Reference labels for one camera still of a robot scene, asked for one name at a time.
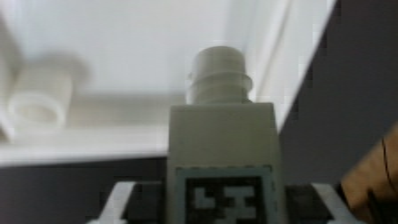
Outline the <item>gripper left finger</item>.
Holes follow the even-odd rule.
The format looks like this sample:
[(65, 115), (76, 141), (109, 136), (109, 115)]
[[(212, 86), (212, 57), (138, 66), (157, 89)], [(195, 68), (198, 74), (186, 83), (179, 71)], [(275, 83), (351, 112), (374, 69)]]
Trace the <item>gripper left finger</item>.
[(159, 224), (159, 190), (157, 181), (116, 182), (99, 215), (84, 224)]

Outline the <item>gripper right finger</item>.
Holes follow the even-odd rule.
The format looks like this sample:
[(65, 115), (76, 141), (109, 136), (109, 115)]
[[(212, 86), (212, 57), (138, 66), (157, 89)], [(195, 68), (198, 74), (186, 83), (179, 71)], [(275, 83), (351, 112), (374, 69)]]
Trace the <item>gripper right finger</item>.
[(285, 186), (287, 224), (362, 224), (330, 184)]

